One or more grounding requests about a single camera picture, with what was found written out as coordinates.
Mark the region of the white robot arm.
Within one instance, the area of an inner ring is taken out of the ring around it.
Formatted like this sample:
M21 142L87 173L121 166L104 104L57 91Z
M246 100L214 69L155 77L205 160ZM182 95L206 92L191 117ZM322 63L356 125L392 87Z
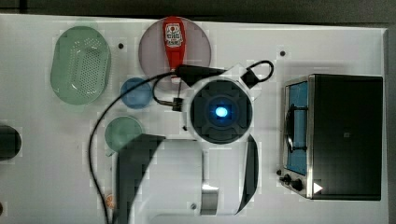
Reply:
M156 216L234 216L256 192L253 95L242 78L193 81L183 107L191 138L142 133L116 163L114 224Z

